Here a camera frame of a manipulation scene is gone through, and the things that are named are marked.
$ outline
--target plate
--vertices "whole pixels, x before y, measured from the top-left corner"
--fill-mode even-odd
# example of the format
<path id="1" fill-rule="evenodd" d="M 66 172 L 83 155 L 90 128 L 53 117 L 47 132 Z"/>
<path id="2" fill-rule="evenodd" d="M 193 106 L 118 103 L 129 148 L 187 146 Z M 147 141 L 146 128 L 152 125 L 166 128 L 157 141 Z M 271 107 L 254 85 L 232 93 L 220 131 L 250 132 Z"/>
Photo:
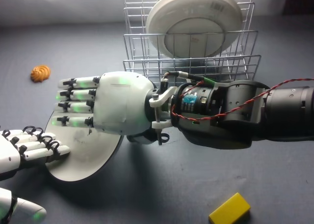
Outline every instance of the plate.
<path id="1" fill-rule="evenodd" d="M 241 9 L 234 0 L 160 0 L 146 21 L 148 34 L 165 34 L 149 35 L 154 47 L 178 58 L 215 56 L 238 36 L 224 33 L 241 27 Z"/>
<path id="2" fill-rule="evenodd" d="M 46 127 L 71 152 L 65 160 L 47 163 L 49 172 L 67 182 L 80 181 L 100 170 L 119 149 L 123 136 L 99 132 L 95 128 L 60 127 L 51 124 L 54 116 L 90 116 L 86 113 L 53 112 Z"/>

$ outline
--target yellow block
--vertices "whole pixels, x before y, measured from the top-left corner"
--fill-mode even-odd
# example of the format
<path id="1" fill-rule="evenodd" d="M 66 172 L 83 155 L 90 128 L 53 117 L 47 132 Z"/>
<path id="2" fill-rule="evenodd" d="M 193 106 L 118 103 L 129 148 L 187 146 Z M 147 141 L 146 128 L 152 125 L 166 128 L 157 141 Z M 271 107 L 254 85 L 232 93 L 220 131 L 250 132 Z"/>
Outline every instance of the yellow block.
<path id="1" fill-rule="evenodd" d="M 209 215 L 209 221 L 213 224 L 233 224 L 250 208 L 246 200 L 236 193 Z"/>

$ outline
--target gray surface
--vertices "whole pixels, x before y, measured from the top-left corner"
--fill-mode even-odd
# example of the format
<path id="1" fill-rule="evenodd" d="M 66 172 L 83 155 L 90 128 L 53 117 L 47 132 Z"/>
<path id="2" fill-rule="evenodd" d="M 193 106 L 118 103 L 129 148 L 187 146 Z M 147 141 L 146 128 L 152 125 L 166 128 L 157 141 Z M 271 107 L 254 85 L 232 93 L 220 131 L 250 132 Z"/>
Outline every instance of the gray surface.
<path id="1" fill-rule="evenodd" d="M 314 17 L 254 20 L 252 27 L 260 30 L 255 53 L 263 56 L 256 80 L 274 85 L 313 77 Z M 1 31 L 2 128 L 44 127 L 59 79 L 122 70 L 123 31 L 124 24 Z M 52 75 L 33 84 L 28 75 L 40 63 Z M 60 184 L 44 168 L 34 168 L 0 187 L 44 206 L 46 224 L 207 224 L 208 214 L 236 192 L 252 206 L 251 224 L 314 223 L 313 142 L 259 141 L 221 151 L 190 144 L 176 129 L 169 132 L 164 146 L 124 139 L 108 165 L 84 183 Z"/>
<path id="2" fill-rule="evenodd" d="M 0 0 L 0 26 L 122 22 L 125 18 L 123 1 Z M 285 1 L 253 0 L 255 15 L 281 14 Z"/>

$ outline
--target dish rack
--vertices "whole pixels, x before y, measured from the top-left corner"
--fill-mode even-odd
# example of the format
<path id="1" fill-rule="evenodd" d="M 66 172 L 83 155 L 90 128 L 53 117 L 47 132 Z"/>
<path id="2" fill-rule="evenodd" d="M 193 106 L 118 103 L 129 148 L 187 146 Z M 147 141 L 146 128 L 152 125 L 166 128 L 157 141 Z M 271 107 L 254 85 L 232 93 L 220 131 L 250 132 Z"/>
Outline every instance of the dish rack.
<path id="1" fill-rule="evenodd" d="M 216 56 L 201 58 L 177 58 L 162 54 L 155 48 L 150 39 L 160 35 L 172 36 L 173 53 L 175 53 L 174 35 L 189 36 L 189 42 L 198 38 L 206 40 L 204 53 L 207 52 L 207 40 L 211 35 L 222 33 L 184 33 L 184 34 L 146 34 L 146 20 L 149 12 L 159 0 L 124 0 L 125 21 L 127 34 L 124 43 L 127 60 L 123 62 L 125 71 L 143 74 L 156 85 L 167 71 L 185 71 L 196 75 L 204 75 L 218 81 L 231 82 L 234 80 L 253 80 L 261 59 L 260 55 L 253 55 L 258 37 L 257 31 L 250 30 L 250 24 L 255 4 L 252 0 L 235 0 L 243 15 L 240 31 L 225 32 L 223 35 L 235 35 L 236 40 L 226 50 L 218 50 Z M 178 85 L 180 79 L 170 79 L 170 83 Z"/>

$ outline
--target twisted red and black wire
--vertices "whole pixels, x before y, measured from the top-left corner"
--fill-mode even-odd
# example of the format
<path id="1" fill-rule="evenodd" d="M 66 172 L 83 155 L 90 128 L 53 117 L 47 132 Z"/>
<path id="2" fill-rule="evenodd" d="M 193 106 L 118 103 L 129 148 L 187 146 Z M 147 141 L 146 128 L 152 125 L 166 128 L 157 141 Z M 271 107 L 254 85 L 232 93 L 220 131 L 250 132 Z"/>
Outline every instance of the twisted red and black wire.
<path id="1" fill-rule="evenodd" d="M 234 108 L 234 109 L 232 109 L 232 110 L 230 110 L 230 111 L 227 111 L 227 112 L 224 112 L 224 113 L 219 113 L 219 114 L 216 114 L 216 115 L 210 116 L 210 117 L 202 117 L 202 118 L 184 117 L 184 116 L 182 116 L 182 115 L 177 114 L 177 113 L 174 112 L 174 109 L 175 109 L 175 106 L 176 106 L 176 105 L 173 105 L 173 106 L 172 106 L 172 108 L 171 108 L 171 114 L 174 115 L 174 116 L 180 117 L 180 118 L 182 118 L 182 119 L 190 120 L 190 121 L 201 121 L 201 120 L 216 119 L 216 118 L 218 118 L 218 117 L 226 116 L 226 115 L 228 115 L 228 114 L 230 114 L 230 113 L 232 113 L 232 112 L 234 112 L 234 111 L 237 111 L 237 110 L 243 108 L 245 105 L 254 102 L 255 100 L 261 98 L 263 95 L 268 94 L 270 91 L 272 91 L 272 90 L 274 90 L 274 89 L 280 87 L 280 86 L 283 85 L 283 84 L 290 83 L 290 82 L 295 82 L 295 81 L 314 81 L 314 79 L 312 79 L 312 78 L 298 78 L 298 79 L 286 80 L 286 81 L 284 81 L 284 82 L 282 82 L 282 83 L 279 83 L 279 84 L 273 86 L 271 89 L 268 89 L 267 91 L 265 91 L 265 92 L 263 92 L 263 93 L 261 93 L 261 94 L 255 96 L 255 97 L 253 97 L 252 99 L 250 99 L 250 100 L 244 102 L 242 105 L 240 105 L 240 106 L 238 106 L 238 107 L 236 107 L 236 108 Z M 185 91 L 183 94 L 180 95 L 180 99 L 182 99 L 190 90 L 194 89 L 195 87 L 197 87 L 197 86 L 199 86 L 199 85 L 202 85 L 203 83 L 204 83 L 203 81 L 200 81 L 200 82 L 198 82 L 195 86 L 193 86 L 193 87 L 191 87 L 190 89 L 188 89 L 187 91 Z"/>

